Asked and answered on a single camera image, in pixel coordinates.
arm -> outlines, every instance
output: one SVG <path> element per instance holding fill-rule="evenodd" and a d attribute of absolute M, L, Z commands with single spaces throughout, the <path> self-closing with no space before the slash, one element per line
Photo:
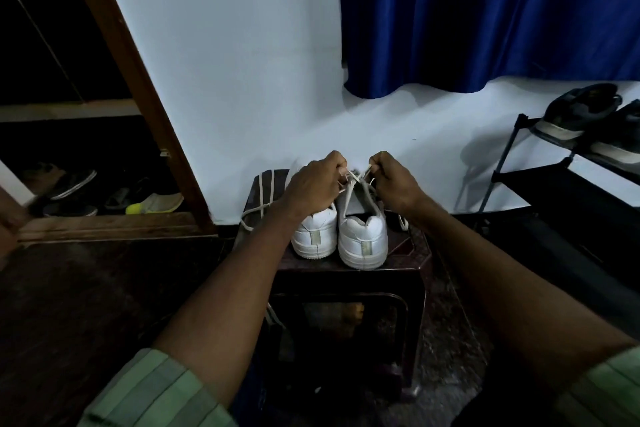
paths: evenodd
<path fill-rule="evenodd" d="M 636 342 L 444 211 L 387 152 L 370 160 L 385 204 L 432 238 L 505 345 L 542 388 L 559 393 Z"/>
<path fill-rule="evenodd" d="M 269 291 L 282 254 L 298 225 L 338 196 L 346 161 L 333 151 L 291 180 L 260 225 L 188 299 L 154 347 L 213 386 L 228 407 L 249 366 Z"/>

forearm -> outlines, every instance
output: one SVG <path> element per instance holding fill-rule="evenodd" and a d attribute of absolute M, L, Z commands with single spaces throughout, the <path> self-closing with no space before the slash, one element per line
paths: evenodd
<path fill-rule="evenodd" d="M 465 279 L 501 340 L 559 392 L 634 341 L 425 196 L 410 219 Z"/>
<path fill-rule="evenodd" d="M 228 405 L 248 368 L 295 210 L 274 203 L 260 225 L 180 308 L 154 345 L 215 390 Z"/>

white shoelace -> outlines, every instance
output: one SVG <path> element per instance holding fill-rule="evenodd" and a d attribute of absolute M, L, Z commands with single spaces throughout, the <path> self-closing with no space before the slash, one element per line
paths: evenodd
<path fill-rule="evenodd" d="M 369 174 L 370 171 L 371 171 L 371 164 L 369 164 L 367 166 L 367 169 L 365 169 L 365 171 L 361 172 L 360 174 L 355 174 L 354 172 L 352 172 L 350 170 L 347 170 L 349 175 L 351 175 L 351 178 L 353 178 L 355 181 L 361 183 L 364 186 L 364 188 L 366 188 L 374 196 L 377 196 L 378 194 L 376 193 L 376 188 L 374 188 L 372 186 L 372 184 L 371 184 L 376 178 L 373 178 L 369 182 L 367 182 L 367 180 L 366 180 L 367 175 Z M 244 211 L 242 213 L 241 217 L 240 217 L 240 224 L 248 232 L 253 231 L 253 227 L 250 227 L 249 225 L 247 225 L 244 222 L 244 217 L 247 216 L 248 214 L 255 213 L 256 211 L 259 211 L 260 212 L 260 219 L 262 219 L 262 218 L 264 218 L 264 209 L 267 206 L 271 206 L 273 204 L 273 190 L 275 188 L 275 176 L 276 176 L 276 173 L 272 169 L 271 170 L 271 192 L 269 193 L 269 202 L 268 203 L 264 202 L 264 192 L 263 192 L 263 187 L 262 187 L 262 173 L 260 173 L 260 175 L 258 176 L 258 184 L 259 184 L 259 192 L 260 192 L 260 205 L 256 206 L 255 208 L 251 208 L 251 209 L 248 209 L 248 210 Z M 344 192 L 346 190 L 346 187 L 347 187 L 348 184 L 340 184 L 340 185 L 342 186 L 342 189 L 340 189 L 340 192 Z M 402 216 L 398 215 L 398 221 L 400 222 L 400 229 L 402 229 L 404 232 L 409 229 L 409 222 L 407 220 L 405 220 Z"/>

hand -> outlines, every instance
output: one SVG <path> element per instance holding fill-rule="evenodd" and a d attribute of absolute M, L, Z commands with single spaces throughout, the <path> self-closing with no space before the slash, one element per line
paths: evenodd
<path fill-rule="evenodd" d="M 340 193 L 340 180 L 347 173 L 347 160 L 337 150 L 323 160 L 312 160 L 291 179 L 282 200 L 300 221 L 327 209 Z"/>
<path fill-rule="evenodd" d="M 376 178 L 378 196 L 391 211 L 405 217 L 411 216 L 419 202 L 427 198 L 411 172 L 387 151 L 371 157 L 369 164 Z"/>

person's left hand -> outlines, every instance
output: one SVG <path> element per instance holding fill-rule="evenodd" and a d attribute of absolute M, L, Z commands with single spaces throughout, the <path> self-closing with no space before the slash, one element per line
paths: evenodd
<path fill-rule="evenodd" d="M 339 181 L 347 174 L 347 160 L 334 150 L 323 160 L 312 160 L 291 179 L 282 201 L 304 220 L 330 206 L 340 193 Z"/>

